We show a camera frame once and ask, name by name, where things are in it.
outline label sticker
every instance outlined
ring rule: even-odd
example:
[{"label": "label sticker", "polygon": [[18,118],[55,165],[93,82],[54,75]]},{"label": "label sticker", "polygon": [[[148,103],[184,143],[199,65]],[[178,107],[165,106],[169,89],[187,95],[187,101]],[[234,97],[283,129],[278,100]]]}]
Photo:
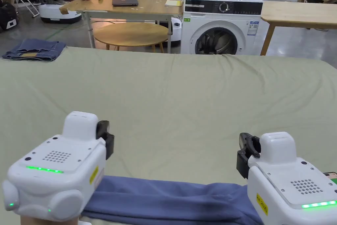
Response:
[{"label": "label sticker", "polygon": [[258,193],[256,194],[256,201],[258,202],[258,204],[260,205],[260,207],[262,208],[262,210],[265,212],[265,214],[268,216],[268,206],[263,201],[263,199],[261,198],[261,196],[258,195]]},{"label": "label sticker", "polygon": [[258,28],[258,21],[251,21],[249,24],[247,35],[253,35],[253,36],[256,35],[257,28]]},{"label": "label sticker", "polygon": [[94,179],[96,178],[97,176],[97,173],[98,173],[98,166],[96,167],[96,169],[94,170],[94,172],[92,173],[91,177],[90,177],[90,184],[92,184],[94,182]]}]

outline black bag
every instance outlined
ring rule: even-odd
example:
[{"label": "black bag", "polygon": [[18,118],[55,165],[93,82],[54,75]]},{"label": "black bag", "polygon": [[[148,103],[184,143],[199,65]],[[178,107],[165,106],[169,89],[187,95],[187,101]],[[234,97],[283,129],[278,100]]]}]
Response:
[{"label": "black bag", "polygon": [[2,2],[0,0],[0,27],[7,30],[18,24],[16,10],[9,2]]}]

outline concrete floor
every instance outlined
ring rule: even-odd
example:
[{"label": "concrete floor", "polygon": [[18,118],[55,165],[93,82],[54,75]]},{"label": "concrete floor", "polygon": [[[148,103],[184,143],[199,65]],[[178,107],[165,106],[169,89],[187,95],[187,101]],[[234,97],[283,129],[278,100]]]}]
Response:
[{"label": "concrete floor", "polygon": [[[45,24],[39,18],[31,18],[28,11],[19,11],[20,23],[17,27],[0,33],[0,55],[14,47],[25,38],[37,38],[51,41],[63,41],[68,46],[90,47],[87,28],[84,21],[72,25]],[[110,23],[94,23],[94,29]],[[268,24],[261,21],[251,55],[259,55],[264,42]],[[273,34],[267,55],[321,59],[337,68],[337,31],[327,32],[315,29],[277,27]],[[105,45],[96,42],[96,47],[105,49]],[[151,47],[120,48],[128,51],[152,52]],[[179,53],[180,48],[172,48]]]}]

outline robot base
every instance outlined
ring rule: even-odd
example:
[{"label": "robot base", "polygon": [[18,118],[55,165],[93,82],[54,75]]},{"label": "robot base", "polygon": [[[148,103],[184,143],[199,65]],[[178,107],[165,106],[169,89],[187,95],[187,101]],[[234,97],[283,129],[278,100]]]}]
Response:
[{"label": "robot base", "polygon": [[[171,18],[172,22],[172,35],[171,35],[171,46],[179,46],[180,45],[180,40],[181,40],[181,21],[178,18]],[[168,27],[168,24],[165,22],[160,22],[159,25]],[[163,42],[163,47],[167,47],[168,43]]]},{"label": "robot base", "polygon": [[73,24],[82,19],[80,13],[68,11],[69,14],[63,15],[59,4],[43,4],[39,6],[41,20],[45,23]]}]

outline paper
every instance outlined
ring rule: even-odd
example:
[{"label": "paper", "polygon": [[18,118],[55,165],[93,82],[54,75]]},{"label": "paper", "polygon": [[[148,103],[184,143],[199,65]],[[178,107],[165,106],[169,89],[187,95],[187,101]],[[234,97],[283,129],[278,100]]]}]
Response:
[{"label": "paper", "polygon": [[180,0],[167,0],[165,6],[181,6],[182,3]]}]

